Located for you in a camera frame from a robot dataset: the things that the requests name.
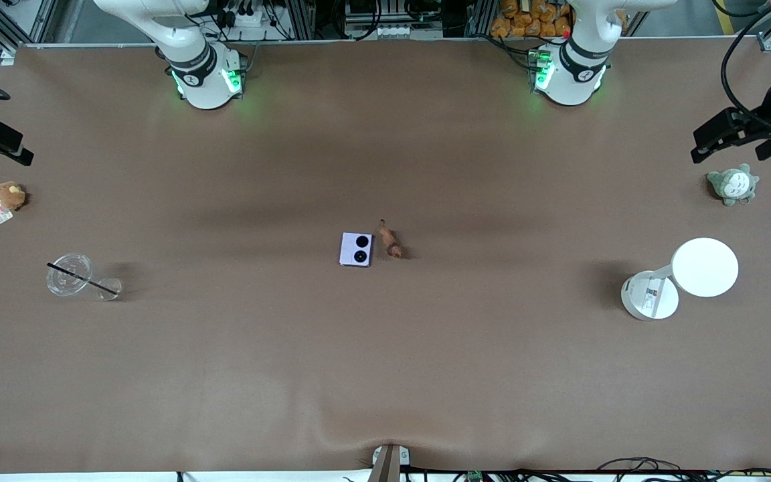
brown table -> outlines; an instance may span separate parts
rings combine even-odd
[[[689,160],[727,45],[623,41],[576,108],[486,43],[266,46],[216,112],[150,49],[19,52],[0,472],[354,469],[383,442],[447,469],[771,467],[771,161]],[[746,40],[731,77],[755,106],[771,55]],[[741,161],[758,198],[726,208],[704,175]],[[380,218],[413,259],[337,265]],[[700,236],[734,289],[624,312],[623,280]],[[131,292],[56,298],[68,251]]]

white square device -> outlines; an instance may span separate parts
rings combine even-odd
[[[341,237],[341,253],[337,262],[341,266],[367,266],[371,265],[371,248],[373,247],[373,234],[362,232],[345,232]]]

green plush toy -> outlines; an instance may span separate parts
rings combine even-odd
[[[760,178],[752,176],[752,168],[748,164],[740,164],[739,169],[728,169],[724,173],[707,174],[707,180],[713,184],[716,194],[725,201],[725,206],[748,204],[755,197],[755,184]]]

brown stuffed toy pile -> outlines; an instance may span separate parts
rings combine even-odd
[[[19,184],[8,181],[0,184],[0,204],[6,210],[18,210],[25,203],[25,192]]]

toy tag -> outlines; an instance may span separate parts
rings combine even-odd
[[[11,219],[13,217],[13,213],[11,210],[6,210],[2,207],[0,204],[0,224],[3,222],[6,222],[7,220]]]

